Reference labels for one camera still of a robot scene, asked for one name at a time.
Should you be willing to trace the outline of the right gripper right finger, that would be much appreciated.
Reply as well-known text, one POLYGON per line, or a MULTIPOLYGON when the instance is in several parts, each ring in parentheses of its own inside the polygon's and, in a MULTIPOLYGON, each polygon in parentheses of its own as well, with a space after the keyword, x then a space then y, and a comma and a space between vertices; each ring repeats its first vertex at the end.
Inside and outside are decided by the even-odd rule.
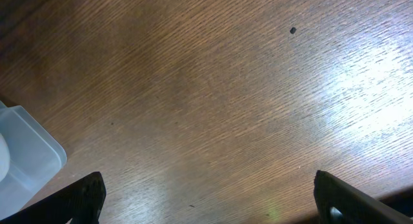
POLYGON ((412 223, 411 197, 392 208, 322 170, 314 179, 314 199, 320 223, 412 223))

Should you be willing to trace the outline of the clear plastic storage container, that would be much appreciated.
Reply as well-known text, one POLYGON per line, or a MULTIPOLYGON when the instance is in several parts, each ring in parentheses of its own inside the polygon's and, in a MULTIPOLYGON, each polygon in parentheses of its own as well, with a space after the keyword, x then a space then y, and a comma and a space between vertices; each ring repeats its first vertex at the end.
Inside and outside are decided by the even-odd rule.
POLYGON ((22 106, 1 103, 1 219, 19 212, 66 162, 64 148, 22 106))

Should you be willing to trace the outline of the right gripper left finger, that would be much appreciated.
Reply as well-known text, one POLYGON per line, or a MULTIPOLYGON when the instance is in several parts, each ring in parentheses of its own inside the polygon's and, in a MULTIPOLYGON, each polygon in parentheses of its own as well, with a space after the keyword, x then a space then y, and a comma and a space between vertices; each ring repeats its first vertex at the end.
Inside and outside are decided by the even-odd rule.
POLYGON ((1 220, 2 224, 96 224, 106 188, 100 172, 93 172, 37 203, 1 220))

